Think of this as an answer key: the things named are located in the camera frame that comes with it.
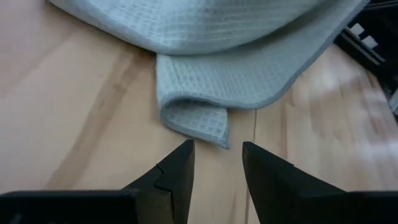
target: black plastic part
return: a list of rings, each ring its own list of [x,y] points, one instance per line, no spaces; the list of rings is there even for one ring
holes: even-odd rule
[[[195,148],[185,141],[122,190],[31,191],[0,195],[0,223],[185,224]]]
[[[260,223],[398,222],[398,192],[345,192],[251,142],[243,166]]]

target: light blue towel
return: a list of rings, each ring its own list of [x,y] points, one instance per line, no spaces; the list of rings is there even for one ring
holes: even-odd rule
[[[227,108],[278,98],[368,0],[50,0],[157,52],[157,99],[171,129],[228,147]]]

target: wooden surface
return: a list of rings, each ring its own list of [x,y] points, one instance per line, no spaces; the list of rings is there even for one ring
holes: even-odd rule
[[[181,144],[159,120],[154,63],[43,0],[0,1],[0,192],[120,189]],[[189,223],[256,222],[243,141],[345,190],[398,188],[384,95],[336,47],[283,99],[229,121],[231,150],[195,141]]]

